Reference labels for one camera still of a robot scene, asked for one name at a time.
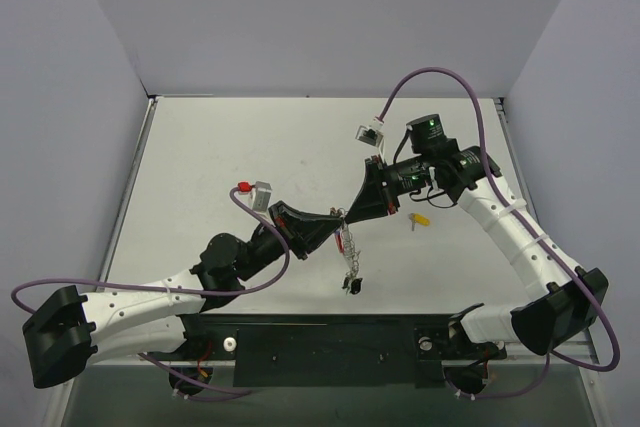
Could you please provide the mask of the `red handled metal key organizer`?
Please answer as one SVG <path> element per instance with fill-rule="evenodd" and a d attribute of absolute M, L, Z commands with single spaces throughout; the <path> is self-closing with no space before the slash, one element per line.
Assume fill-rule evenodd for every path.
<path fill-rule="evenodd" d="M 341 225 L 338 228 L 338 231 L 334 234 L 334 237 L 336 240 L 338 251 L 342 255 L 343 259 L 345 260 L 348 268 L 344 279 L 346 277 L 361 278 L 359 276 L 360 251 L 356 249 L 354 237 L 349 229 L 349 226 L 346 223 L 346 220 L 345 220 L 346 211 L 343 208 L 331 207 L 330 214 L 332 216 L 338 217 L 341 221 Z"/>

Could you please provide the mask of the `yellow tag key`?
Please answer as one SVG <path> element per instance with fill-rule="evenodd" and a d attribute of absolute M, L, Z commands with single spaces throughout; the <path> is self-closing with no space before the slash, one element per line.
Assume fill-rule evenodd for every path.
<path fill-rule="evenodd" d="M 418 213 L 409 213 L 408 219 L 412 232 L 415 232 L 418 227 L 429 227 L 431 225 L 429 218 Z"/>

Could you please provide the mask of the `black key tag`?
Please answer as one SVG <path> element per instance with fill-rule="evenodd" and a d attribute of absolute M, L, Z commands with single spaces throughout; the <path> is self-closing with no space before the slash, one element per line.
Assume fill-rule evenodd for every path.
<path fill-rule="evenodd" d="M 346 277 L 343 282 L 342 289 L 350 295 L 357 295 L 361 292 L 362 278 Z"/>

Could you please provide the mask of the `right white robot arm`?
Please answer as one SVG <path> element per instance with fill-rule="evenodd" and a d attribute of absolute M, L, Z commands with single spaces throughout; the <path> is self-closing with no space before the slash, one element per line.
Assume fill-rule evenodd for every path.
<path fill-rule="evenodd" d="M 608 279 L 599 269 L 584 270 L 553 244 L 499 167 L 482 164 L 479 147 L 460 149 L 436 114 L 409 122 L 403 140 L 414 157 L 392 165 L 378 156 L 366 160 L 363 185 L 346 223 L 392 215 L 400 196 L 438 188 L 492 239 L 530 299 L 521 307 L 480 306 L 454 316 L 455 325 L 446 333 L 453 353 L 468 356 L 482 343 L 514 340 L 545 355 L 594 323 Z"/>

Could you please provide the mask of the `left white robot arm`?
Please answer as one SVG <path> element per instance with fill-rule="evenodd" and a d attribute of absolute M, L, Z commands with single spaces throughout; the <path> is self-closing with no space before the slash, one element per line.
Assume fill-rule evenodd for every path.
<path fill-rule="evenodd" d="M 93 361 L 147 352 L 177 352 L 192 359 L 206 344 L 204 331 L 182 317 L 219 309 L 269 282 L 245 282 L 266 267 L 293 257 L 304 260 L 344 221 L 338 214 L 311 214 L 279 201 L 258 216 L 251 238 L 215 235 L 193 267 L 142 284 L 100 282 L 81 293 L 83 280 L 54 280 L 56 290 L 23 324 L 32 382 L 46 389 L 77 377 Z"/>

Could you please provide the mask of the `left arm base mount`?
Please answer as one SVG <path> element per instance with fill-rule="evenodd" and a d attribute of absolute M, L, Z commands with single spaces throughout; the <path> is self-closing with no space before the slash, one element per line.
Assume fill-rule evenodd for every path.
<path fill-rule="evenodd" d="M 204 367 L 202 363 L 212 352 L 212 343 L 208 341 L 204 353 L 194 365 L 181 367 L 172 367 L 163 363 L 150 353 L 140 353 L 138 357 L 168 375 L 173 397 L 190 402 L 225 402 L 242 397 L 242 393 L 232 392 L 228 388 L 214 387 L 211 384 L 214 371 L 212 368 Z"/>

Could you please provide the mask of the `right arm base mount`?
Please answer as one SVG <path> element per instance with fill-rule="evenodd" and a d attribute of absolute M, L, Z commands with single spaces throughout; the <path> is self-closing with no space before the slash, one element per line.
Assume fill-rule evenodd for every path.
<path fill-rule="evenodd" d="M 457 321 L 437 316 L 414 328 L 418 388 L 453 387 L 477 396 L 489 384 L 489 363 L 506 358 L 502 342 L 472 342 Z"/>

